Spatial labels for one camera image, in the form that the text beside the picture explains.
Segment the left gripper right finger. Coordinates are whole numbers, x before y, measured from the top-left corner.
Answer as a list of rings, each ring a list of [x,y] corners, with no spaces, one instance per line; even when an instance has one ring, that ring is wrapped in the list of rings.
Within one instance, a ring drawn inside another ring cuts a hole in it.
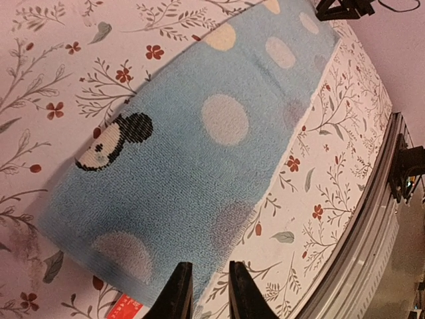
[[[228,299],[230,318],[277,318],[264,300],[244,263],[230,261]]]

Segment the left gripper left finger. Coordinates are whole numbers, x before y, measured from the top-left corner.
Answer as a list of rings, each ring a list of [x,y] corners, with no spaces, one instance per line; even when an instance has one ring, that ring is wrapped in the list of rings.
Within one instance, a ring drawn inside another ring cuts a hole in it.
[[[191,319],[193,317],[193,265],[181,262],[144,319]]]

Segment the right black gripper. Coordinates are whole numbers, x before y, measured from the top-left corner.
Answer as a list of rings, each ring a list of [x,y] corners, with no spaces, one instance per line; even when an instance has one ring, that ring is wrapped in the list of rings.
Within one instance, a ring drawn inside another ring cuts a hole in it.
[[[375,10],[367,0],[321,0],[315,10],[320,21],[353,20],[373,15]]]

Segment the blue patterned towel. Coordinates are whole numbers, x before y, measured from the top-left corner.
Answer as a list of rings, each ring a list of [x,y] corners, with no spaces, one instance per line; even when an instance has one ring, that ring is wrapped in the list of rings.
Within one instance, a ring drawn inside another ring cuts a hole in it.
[[[224,266],[311,106],[338,35],[309,1],[258,4],[158,72],[75,161],[39,228],[152,306],[180,262]]]

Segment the floral table mat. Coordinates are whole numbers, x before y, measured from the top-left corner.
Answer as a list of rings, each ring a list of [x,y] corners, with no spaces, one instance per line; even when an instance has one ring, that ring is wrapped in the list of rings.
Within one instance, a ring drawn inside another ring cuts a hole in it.
[[[251,1],[1,2],[1,317],[106,318],[119,294],[41,236],[52,176],[189,45]],[[378,164],[392,103],[352,28],[234,253],[281,318],[318,285]]]

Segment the front aluminium rail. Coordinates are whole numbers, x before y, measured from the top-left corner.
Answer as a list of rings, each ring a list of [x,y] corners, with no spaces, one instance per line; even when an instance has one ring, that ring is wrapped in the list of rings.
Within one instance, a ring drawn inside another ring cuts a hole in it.
[[[397,203],[388,175],[396,139],[403,133],[408,148],[413,144],[400,112],[391,115],[372,175],[331,257],[309,290],[298,318],[364,318],[390,262],[400,235],[400,209],[424,193],[424,175],[407,201]]]

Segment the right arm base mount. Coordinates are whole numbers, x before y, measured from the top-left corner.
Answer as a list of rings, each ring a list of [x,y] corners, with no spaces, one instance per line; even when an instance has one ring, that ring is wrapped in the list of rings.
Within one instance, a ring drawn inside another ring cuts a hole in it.
[[[410,199],[419,177],[424,175],[424,147],[408,148],[403,133],[397,135],[395,146],[388,182],[393,198],[400,203]]]

